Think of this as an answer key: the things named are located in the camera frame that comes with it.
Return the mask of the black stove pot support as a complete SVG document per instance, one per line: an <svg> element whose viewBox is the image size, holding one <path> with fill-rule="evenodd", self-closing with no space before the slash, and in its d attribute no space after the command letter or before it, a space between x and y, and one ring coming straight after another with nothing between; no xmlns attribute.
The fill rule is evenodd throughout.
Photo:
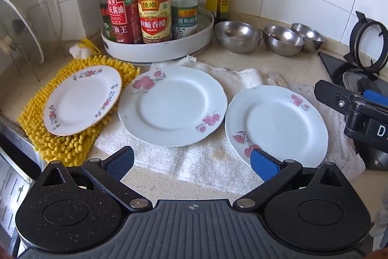
<svg viewBox="0 0 388 259"><path fill-rule="evenodd" d="M356 17L358 21L351 30L349 52L344 59L367 74L380 75L387 65L387 27L359 11Z"/></svg>

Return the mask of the white round turntable tray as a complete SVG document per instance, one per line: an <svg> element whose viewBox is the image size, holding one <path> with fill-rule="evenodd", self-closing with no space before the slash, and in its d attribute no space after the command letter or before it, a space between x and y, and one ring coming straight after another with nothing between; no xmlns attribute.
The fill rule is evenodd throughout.
<svg viewBox="0 0 388 259"><path fill-rule="evenodd" d="M150 44L112 42L103 33L101 33L101 37L104 48L111 57L142 65L176 60L187 55L196 55L211 42L213 26L213 15L205 8L200 7L197 31L188 37Z"/></svg>

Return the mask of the glass pot lid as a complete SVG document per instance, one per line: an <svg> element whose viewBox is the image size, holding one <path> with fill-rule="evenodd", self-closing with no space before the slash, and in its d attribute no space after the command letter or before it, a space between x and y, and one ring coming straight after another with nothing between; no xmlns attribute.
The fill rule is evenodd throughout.
<svg viewBox="0 0 388 259"><path fill-rule="evenodd" d="M1 50L30 63L43 64L45 61L31 23L11 0L1 0Z"/></svg>

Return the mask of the small gold-rimmed floral plate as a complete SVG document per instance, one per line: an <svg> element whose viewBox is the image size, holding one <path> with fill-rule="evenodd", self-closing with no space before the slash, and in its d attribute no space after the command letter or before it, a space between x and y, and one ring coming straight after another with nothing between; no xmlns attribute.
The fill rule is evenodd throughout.
<svg viewBox="0 0 388 259"><path fill-rule="evenodd" d="M122 78L110 66L91 66L67 77L50 94L43 111L48 132L70 136L102 120L120 97Z"/></svg>

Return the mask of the red label soy sauce bottle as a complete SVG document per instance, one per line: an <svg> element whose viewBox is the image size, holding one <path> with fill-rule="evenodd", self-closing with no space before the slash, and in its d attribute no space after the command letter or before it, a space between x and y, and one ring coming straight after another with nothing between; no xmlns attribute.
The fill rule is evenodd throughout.
<svg viewBox="0 0 388 259"><path fill-rule="evenodd" d="M137 0L106 0L115 41L124 44L142 42Z"/></svg>

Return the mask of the yellow chenille mat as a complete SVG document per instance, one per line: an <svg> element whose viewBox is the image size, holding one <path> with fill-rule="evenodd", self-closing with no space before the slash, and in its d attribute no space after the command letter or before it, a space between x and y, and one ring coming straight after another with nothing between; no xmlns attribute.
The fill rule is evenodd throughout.
<svg viewBox="0 0 388 259"><path fill-rule="evenodd" d="M84 60L72 60L28 101L21 112L18 122L42 160L46 162L61 161L66 167L82 165L87 160L96 138L104 126L111 121L111 116L117 109L118 100L102 120L75 135L54 135L47 131L43 122L45 104L54 89L70 75L85 68L99 65L113 67L119 72L122 78L120 95L122 90L140 74L140 69L134 65L103 55L95 55Z"/></svg>

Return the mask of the large white floral plate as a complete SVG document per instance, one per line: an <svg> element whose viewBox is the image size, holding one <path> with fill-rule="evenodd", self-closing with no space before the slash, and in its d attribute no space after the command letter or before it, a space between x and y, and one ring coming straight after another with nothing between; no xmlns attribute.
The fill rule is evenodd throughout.
<svg viewBox="0 0 388 259"><path fill-rule="evenodd" d="M215 132L227 111L221 84L204 71L165 66L139 75L122 92L118 117L137 140L184 147Z"/></svg>

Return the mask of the black gas stove top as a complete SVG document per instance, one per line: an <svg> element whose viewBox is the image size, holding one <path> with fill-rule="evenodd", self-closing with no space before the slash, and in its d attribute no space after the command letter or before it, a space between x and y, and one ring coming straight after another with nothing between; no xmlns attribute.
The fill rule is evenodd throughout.
<svg viewBox="0 0 388 259"><path fill-rule="evenodd" d="M361 68L346 61L335 58L326 53L319 52L323 65L328 72L331 81L349 91L358 93L357 82L362 77L372 80L387 97L387 81L380 77L367 75ZM367 146L359 141L354 141L356 152L361 156L368 170L387 170L387 153Z"/></svg>

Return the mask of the large steel bowl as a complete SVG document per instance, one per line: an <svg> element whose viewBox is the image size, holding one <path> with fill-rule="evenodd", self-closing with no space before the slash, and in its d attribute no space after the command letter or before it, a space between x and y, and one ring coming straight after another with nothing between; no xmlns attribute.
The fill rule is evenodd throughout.
<svg viewBox="0 0 388 259"><path fill-rule="evenodd" d="M214 34L224 49L235 54L250 53L262 40L261 31L244 22L219 22L214 27Z"/></svg>

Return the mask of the white towel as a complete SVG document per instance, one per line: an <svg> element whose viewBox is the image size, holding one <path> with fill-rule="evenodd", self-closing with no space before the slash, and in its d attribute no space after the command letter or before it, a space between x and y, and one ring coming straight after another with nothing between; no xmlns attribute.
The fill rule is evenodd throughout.
<svg viewBox="0 0 388 259"><path fill-rule="evenodd" d="M288 83L278 73L262 74L253 68L242 71L227 70L188 58L174 64L195 68L211 75L221 83L229 99L243 89L264 84L289 88L302 95L319 111L328 128L329 146L326 160L336 163L349 180L356 179L365 171L364 161L356 153L349 138L343 134L343 117L319 103L314 97L312 86ZM238 157L222 127L194 145L156 147L130 136L120 120L114 117L98 136L93 152L106 157L126 145L134 149L136 166L169 175L180 181L234 194L248 192L262 183L257 174Z"/></svg>

